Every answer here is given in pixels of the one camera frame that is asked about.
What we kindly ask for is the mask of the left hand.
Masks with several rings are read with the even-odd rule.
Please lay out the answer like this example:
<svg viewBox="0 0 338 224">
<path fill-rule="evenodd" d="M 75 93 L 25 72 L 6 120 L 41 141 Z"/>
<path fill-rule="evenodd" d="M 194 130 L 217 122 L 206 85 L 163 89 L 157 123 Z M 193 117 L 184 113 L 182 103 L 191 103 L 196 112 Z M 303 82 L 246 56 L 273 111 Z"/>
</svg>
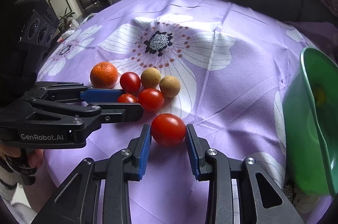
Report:
<svg viewBox="0 0 338 224">
<path fill-rule="evenodd" d="M 21 155 L 19 148 L 9 147 L 4 144 L 1 144 L 1 155 L 11 156 L 13 158 L 18 158 Z M 42 161 L 44 158 L 43 150 L 34 150 L 27 156 L 27 161 L 31 168 L 40 168 L 42 166 Z"/>
</svg>

